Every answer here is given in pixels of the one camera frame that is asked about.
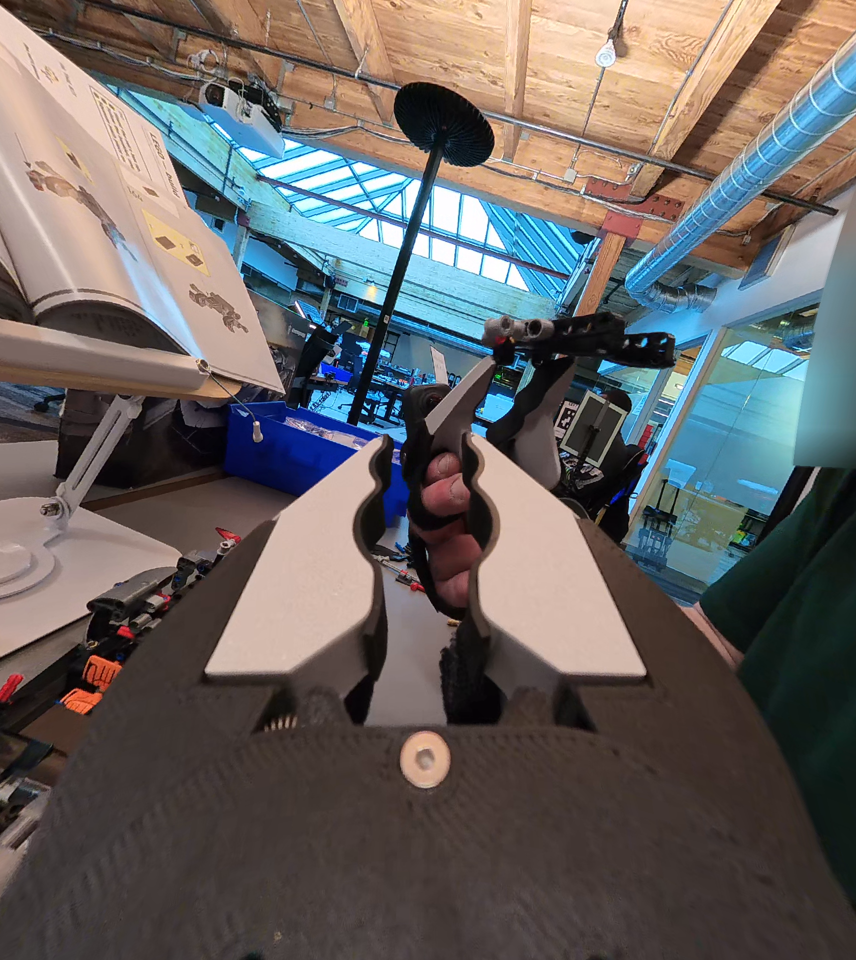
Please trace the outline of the person's right hand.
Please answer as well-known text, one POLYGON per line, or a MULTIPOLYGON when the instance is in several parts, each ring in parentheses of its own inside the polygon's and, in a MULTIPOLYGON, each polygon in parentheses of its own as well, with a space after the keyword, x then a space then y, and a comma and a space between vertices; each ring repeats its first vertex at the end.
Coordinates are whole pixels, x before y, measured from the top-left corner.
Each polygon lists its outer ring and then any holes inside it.
POLYGON ((459 456, 440 453, 427 465, 421 502, 432 516, 444 521, 434 530, 410 522, 410 534, 425 545, 428 579, 443 609, 460 611, 467 606, 470 572, 483 548, 467 527, 470 489, 462 474, 459 456))

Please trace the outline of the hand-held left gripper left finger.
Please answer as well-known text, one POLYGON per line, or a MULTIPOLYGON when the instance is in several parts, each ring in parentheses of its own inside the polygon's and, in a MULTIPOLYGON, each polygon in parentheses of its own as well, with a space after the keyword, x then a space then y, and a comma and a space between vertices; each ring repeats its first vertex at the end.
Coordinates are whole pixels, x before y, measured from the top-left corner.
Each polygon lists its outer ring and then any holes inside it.
POLYGON ((206 667, 214 683, 334 690, 368 718, 387 657, 384 578, 374 547, 394 442, 369 441, 282 510, 206 667))

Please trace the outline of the wooden post with red bracket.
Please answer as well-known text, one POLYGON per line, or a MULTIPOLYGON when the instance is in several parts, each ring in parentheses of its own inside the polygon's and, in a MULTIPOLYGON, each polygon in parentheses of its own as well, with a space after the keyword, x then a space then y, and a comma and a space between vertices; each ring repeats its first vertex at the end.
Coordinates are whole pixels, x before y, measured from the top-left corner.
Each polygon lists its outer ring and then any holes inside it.
POLYGON ((624 213, 608 211, 602 223, 601 244, 589 272, 585 287, 573 310, 575 317, 594 314, 598 311, 614 267, 626 243, 637 238, 635 218, 624 213))

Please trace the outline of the grey black lego car model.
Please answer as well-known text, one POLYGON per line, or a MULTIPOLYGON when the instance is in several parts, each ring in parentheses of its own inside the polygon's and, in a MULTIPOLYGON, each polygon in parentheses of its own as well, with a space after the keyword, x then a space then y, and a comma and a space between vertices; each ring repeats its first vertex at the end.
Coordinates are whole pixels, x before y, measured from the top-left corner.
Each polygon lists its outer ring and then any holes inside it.
POLYGON ((89 714, 162 618, 241 542, 218 528, 213 550, 136 574, 94 597, 83 635, 32 677, 0 686, 0 882, 11 876, 43 802, 76 749, 89 714))

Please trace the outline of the black pole with round disc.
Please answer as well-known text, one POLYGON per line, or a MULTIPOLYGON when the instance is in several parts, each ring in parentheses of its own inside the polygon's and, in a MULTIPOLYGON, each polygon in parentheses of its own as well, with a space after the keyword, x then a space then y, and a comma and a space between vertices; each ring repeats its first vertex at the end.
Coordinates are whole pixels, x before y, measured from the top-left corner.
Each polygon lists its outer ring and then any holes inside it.
POLYGON ((351 426, 359 423, 372 386, 440 167, 443 162, 475 167, 488 160, 494 150, 494 132, 482 112, 462 95, 434 83, 420 81, 402 86, 394 100, 394 118, 405 137, 426 152, 428 159, 348 412, 351 426))

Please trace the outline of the white rounded board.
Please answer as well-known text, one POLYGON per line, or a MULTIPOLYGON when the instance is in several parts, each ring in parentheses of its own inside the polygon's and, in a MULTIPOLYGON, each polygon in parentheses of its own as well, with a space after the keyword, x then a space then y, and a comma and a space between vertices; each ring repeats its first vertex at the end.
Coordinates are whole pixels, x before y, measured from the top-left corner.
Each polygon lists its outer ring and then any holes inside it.
MULTIPOLYGON (((0 501, 40 506, 59 485, 54 439, 0 443, 0 501)), ((0 660, 88 615, 87 603, 136 573, 173 567, 181 551, 95 511, 119 493, 94 486, 66 534, 50 546, 54 567, 43 582, 0 599, 0 660)))

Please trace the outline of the lego instruction booklet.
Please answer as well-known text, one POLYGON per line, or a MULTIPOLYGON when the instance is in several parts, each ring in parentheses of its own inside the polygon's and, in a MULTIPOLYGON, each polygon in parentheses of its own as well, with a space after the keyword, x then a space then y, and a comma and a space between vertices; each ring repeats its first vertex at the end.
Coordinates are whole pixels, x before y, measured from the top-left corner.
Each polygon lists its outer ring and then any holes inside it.
POLYGON ((281 381, 161 132, 0 6, 0 320, 281 381))

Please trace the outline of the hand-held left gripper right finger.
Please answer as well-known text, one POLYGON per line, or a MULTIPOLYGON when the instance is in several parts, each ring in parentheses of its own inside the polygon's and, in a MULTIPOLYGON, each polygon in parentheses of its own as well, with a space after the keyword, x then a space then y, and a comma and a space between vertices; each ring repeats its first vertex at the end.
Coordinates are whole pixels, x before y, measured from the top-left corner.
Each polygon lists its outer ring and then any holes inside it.
POLYGON ((496 723, 518 691, 550 703, 648 673, 587 538, 589 525, 486 439, 468 434, 466 525, 482 547, 467 606, 441 655, 450 725, 496 723))

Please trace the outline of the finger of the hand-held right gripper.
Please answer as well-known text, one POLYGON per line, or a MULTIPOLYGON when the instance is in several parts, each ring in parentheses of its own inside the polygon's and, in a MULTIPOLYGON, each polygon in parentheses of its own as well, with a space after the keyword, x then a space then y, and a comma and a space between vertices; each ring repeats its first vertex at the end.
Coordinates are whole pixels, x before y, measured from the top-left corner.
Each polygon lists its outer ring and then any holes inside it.
POLYGON ((508 412, 486 430, 486 439, 546 490, 561 480, 554 421, 574 377, 570 356, 533 366, 508 412))
POLYGON ((494 355, 480 360, 449 390, 425 417, 432 445, 460 445, 484 401, 494 379, 497 362, 494 355))

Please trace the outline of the white ceiling projector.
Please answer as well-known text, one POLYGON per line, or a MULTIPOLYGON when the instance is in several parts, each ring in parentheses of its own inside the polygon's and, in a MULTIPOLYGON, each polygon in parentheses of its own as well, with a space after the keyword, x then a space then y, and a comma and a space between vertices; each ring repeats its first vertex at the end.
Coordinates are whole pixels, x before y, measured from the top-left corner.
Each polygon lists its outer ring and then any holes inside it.
POLYGON ((198 92, 197 105, 240 148, 281 161, 285 139, 260 102, 250 101, 228 83, 208 80, 198 92))

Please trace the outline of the large silver spiral duct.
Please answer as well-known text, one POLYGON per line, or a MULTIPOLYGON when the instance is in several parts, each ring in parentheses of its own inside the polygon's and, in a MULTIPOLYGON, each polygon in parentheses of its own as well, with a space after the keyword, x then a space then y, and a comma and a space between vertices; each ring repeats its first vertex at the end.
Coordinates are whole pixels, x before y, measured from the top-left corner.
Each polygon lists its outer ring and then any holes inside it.
POLYGON ((626 292, 662 312, 705 311, 716 291, 661 278, 856 115, 856 32, 711 183, 626 275, 626 292))

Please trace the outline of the blue plastic bin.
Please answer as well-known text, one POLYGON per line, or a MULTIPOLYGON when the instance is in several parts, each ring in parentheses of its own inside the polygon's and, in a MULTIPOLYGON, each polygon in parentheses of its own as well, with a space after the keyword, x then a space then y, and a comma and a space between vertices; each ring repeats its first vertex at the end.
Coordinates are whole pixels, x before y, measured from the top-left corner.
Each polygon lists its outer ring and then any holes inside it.
POLYGON ((233 404, 224 470, 295 497, 382 435, 282 401, 233 404))

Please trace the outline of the marker board on stand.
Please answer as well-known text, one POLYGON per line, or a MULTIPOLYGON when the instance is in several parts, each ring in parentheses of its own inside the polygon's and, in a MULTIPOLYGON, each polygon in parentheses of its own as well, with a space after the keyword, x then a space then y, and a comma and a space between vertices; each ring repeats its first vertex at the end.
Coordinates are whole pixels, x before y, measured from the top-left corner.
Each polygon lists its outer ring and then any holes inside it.
POLYGON ((582 464, 611 472, 614 467, 605 463, 614 463, 624 455, 626 444, 621 431, 632 405, 624 390, 607 388, 601 393, 588 390, 561 439, 561 452, 582 464))

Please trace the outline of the person's right forearm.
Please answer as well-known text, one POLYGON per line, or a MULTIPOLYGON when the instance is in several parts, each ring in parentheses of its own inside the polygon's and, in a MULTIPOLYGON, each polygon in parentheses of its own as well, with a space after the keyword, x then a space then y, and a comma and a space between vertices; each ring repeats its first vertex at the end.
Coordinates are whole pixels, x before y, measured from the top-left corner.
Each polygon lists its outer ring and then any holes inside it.
POLYGON ((700 603, 692 606, 678 606, 686 618, 706 637, 712 648, 715 649, 732 670, 742 664, 744 654, 738 651, 711 622, 703 611, 700 603))

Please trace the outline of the black white lego frame subassembly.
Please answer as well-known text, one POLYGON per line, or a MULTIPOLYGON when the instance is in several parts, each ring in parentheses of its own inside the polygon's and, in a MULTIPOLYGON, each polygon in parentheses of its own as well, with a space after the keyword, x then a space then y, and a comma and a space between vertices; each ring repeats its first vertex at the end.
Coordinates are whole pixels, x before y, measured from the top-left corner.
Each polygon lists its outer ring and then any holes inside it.
POLYGON ((555 319, 490 318, 483 325, 482 343, 501 364, 516 354, 537 367, 557 358, 581 357, 638 369, 673 369, 676 364, 671 334, 630 333, 624 319, 608 311, 555 319))

